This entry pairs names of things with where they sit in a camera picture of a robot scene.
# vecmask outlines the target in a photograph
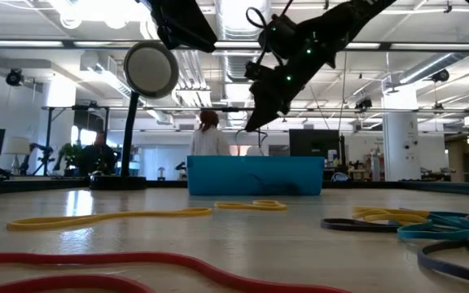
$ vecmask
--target ceiling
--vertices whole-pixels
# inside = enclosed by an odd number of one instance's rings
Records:
[[[130,21],[124,28],[109,28],[103,21],[83,21],[76,29],[65,28],[60,21],[59,13],[52,8],[52,2],[66,0],[0,0],[0,39],[77,39],[77,40],[116,40],[116,39],[143,39],[140,33],[141,22]],[[138,18],[138,10],[134,0],[102,0],[102,3],[131,2],[128,8],[134,13],[132,18]],[[240,5],[252,4],[249,0],[218,0],[236,1]],[[217,31],[215,3],[213,0],[197,1],[205,11],[206,20]],[[279,13],[286,1],[274,0],[272,13]],[[333,7],[341,2],[330,0]],[[469,35],[469,6],[463,0],[450,0],[453,6],[450,13],[443,13],[447,1],[432,0],[398,0],[389,7],[389,13],[376,16],[356,37],[355,42],[463,42]],[[301,22],[323,13],[324,2],[296,0],[291,5],[287,15],[295,22]],[[413,11],[436,11],[432,13],[414,13]],[[245,15],[237,15],[240,22],[247,22]],[[92,78],[91,72],[81,70],[82,50],[0,50],[0,59],[45,59],[69,72],[82,86],[77,91],[79,100],[96,100],[99,104],[109,106],[123,106],[124,97],[111,86]],[[101,59],[111,56],[118,64],[125,57],[123,50],[99,51]],[[432,57],[433,53],[414,52],[340,52],[336,58],[336,69],[325,66],[314,76],[311,82],[302,90],[295,100],[293,107],[316,107],[317,99],[320,106],[340,107],[343,98],[349,98],[364,85],[366,94],[371,97],[375,107],[380,107],[382,93],[379,89],[380,81],[374,81],[388,72],[403,72],[418,63]],[[199,53],[199,66],[202,76],[211,91],[213,105],[220,106],[225,101],[225,78],[222,71],[222,59],[218,55]],[[265,57],[263,64],[277,65],[273,58]],[[431,82],[417,82],[418,104],[420,107],[430,107],[436,100],[453,96],[460,96],[469,92],[469,77],[461,78],[469,73],[469,57],[447,67],[450,72],[450,81],[446,86],[437,85],[433,90]],[[24,74],[33,75],[33,71],[24,70]],[[251,100],[245,102],[251,106]],[[451,103],[446,107],[467,108],[469,98]],[[308,117],[320,116],[316,112],[309,112]],[[458,119],[463,115],[452,115],[447,118]]]

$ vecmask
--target blue bin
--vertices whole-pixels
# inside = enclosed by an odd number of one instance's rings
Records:
[[[320,195],[323,157],[188,156],[190,195]]]

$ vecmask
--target person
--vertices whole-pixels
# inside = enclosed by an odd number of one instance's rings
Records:
[[[94,144],[86,146],[82,150],[79,173],[87,175],[95,171],[109,175],[115,169],[116,157],[113,149],[106,145],[106,137],[104,131],[98,131]]]
[[[200,127],[193,133],[191,155],[230,155],[229,143],[217,129],[218,121],[214,111],[200,113]]]

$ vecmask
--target black pole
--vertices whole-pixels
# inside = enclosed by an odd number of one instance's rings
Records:
[[[129,153],[131,152],[131,138],[134,134],[135,114],[137,114],[138,93],[132,91],[129,98],[128,116],[124,130],[124,143],[122,144],[121,176],[129,176]]]
[[[104,141],[106,141],[107,140],[107,126],[110,121],[110,108],[105,107],[104,109],[106,110],[106,117],[104,117]]]
[[[48,108],[48,125],[46,127],[46,147],[50,146],[50,132],[52,130],[52,113],[54,112],[53,107]],[[42,170],[43,176],[48,175],[48,164],[45,164]]]

